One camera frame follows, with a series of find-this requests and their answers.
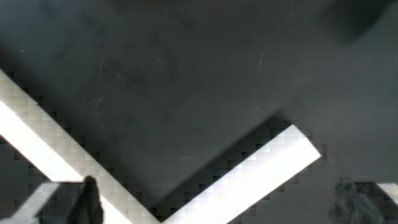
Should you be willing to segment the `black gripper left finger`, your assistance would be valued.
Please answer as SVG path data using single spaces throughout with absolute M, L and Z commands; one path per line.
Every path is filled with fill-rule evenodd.
M 13 224 L 104 224 L 96 179 L 45 182 L 15 215 Z

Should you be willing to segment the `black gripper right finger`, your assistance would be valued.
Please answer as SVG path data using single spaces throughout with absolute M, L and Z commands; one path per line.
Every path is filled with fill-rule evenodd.
M 354 182 L 343 177 L 329 217 L 333 224 L 398 224 L 398 184 Z

